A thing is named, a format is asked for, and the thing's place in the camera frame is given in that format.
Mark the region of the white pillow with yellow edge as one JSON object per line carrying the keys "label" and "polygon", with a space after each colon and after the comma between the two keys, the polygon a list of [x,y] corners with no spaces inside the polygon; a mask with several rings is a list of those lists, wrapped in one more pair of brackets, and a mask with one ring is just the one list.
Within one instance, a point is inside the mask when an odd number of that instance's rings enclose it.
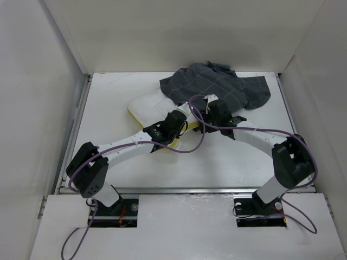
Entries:
{"label": "white pillow with yellow edge", "polygon": [[[176,110],[177,106],[187,101],[179,101],[175,104],[170,98],[166,97],[159,89],[139,96],[127,104],[127,110],[131,116],[138,122],[142,129],[149,127],[166,118],[167,114]],[[187,124],[183,127],[181,135],[185,132],[198,128],[200,122],[191,114],[187,119]],[[173,142],[155,142],[152,152],[162,148],[174,149],[178,144],[178,139]]]}

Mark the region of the dark grey checked pillowcase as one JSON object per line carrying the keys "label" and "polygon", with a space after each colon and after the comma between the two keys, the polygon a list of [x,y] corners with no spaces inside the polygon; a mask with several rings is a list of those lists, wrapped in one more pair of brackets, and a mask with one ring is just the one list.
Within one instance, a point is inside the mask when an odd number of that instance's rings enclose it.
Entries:
{"label": "dark grey checked pillowcase", "polygon": [[226,102],[231,113],[257,109],[271,97],[265,77],[238,77],[229,65],[212,62],[180,68],[159,84],[162,93],[175,104],[198,94],[214,94]]}

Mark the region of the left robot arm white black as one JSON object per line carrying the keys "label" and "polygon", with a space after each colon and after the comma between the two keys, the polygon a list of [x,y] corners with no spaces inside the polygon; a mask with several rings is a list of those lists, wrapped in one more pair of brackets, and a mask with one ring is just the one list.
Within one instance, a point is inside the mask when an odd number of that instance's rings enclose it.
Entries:
{"label": "left robot arm white black", "polygon": [[105,183],[108,170],[115,165],[143,154],[150,154],[169,145],[188,124],[190,113],[175,109],[163,121],[107,145],[84,143],[66,168],[68,186],[83,198],[92,198],[110,215],[121,210],[122,197]]}

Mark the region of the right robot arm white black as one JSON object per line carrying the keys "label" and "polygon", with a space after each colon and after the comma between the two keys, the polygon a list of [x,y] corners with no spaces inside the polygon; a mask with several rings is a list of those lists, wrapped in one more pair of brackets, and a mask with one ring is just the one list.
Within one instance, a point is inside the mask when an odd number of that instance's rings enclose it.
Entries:
{"label": "right robot arm white black", "polygon": [[277,129],[261,129],[242,116],[232,116],[225,101],[216,95],[203,98],[206,104],[204,126],[244,142],[272,158],[274,175],[252,194],[252,209],[264,213],[280,195],[294,189],[316,173],[317,164],[304,139]]}

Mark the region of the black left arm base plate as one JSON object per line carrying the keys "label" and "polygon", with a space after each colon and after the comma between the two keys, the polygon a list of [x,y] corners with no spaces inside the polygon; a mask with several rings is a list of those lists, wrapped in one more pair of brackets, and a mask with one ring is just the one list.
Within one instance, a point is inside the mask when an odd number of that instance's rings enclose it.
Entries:
{"label": "black left arm base plate", "polygon": [[138,198],[123,198],[115,207],[107,208],[98,202],[98,209],[94,219],[95,202],[91,198],[86,200],[89,206],[88,222],[92,228],[136,228],[138,224]]}

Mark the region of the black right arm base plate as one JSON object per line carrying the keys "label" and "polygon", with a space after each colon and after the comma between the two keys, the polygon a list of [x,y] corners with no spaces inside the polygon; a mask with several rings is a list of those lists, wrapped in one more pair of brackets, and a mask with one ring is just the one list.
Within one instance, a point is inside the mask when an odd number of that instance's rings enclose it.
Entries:
{"label": "black right arm base plate", "polygon": [[286,228],[283,213],[283,205],[279,198],[269,204],[258,204],[252,198],[234,198],[233,215],[239,228]]}

